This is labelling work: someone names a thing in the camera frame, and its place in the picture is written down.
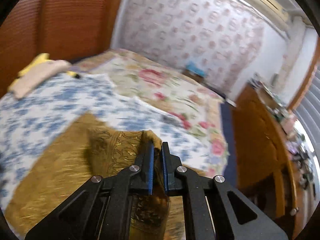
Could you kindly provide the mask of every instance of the wooden wardrobe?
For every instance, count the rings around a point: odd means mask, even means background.
[[[0,97],[42,52],[74,60],[110,46],[121,0],[20,0],[0,26]]]

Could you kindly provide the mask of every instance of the golden fabric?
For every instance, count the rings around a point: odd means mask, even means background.
[[[116,175],[134,163],[141,144],[153,141],[156,155],[162,141],[151,131],[117,131],[106,126],[89,129],[92,169],[105,177]]]
[[[152,131],[122,132],[103,125],[92,114],[81,116],[55,139],[20,182],[5,211],[7,221],[20,235],[24,236],[91,176],[112,176],[132,165],[141,143],[152,140],[159,160],[162,142]],[[146,231],[153,239],[163,238],[169,202],[156,171],[158,193],[133,202],[135,207],[143,202],[149,207],[149,215],[148,223],[143,223],[143,212],[134,209],[131,239],[142,239]]]

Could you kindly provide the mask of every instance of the floral bedspread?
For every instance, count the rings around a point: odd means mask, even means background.
[[[223,174],[228,145],[221,125],[223,99],[216,93],[171,68],[124,49],[81,61],[73,70],[107,73],[118,94],[139,97],[178,117],[188,133],[198,138],[206,149],[208,159],[203,168],[207,176]]]
[[[117,130],[152,130],[186,165],[205,168],[204,146],[179,127],[178,118],[137,98],[113,93],[106,75],[85,74],[75,79],[59,74],[19,101],[11,93],[0,100],[2,210],[43,150],[87,111]]]

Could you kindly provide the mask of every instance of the air conditioner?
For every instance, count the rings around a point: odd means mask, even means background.
[[[276,0],[244,0],[267,17],[281,31],[288,30],[289,14]]]

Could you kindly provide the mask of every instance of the black gripper frame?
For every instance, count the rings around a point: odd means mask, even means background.
[[[150,195],[154,147],[116,176],[89,179],[35,225],[26,240],[127,240],[133,195]],[[162,144],[167,196],[182,196],[187,240],[288,240],[284,231],[222,176],[199,176]]]

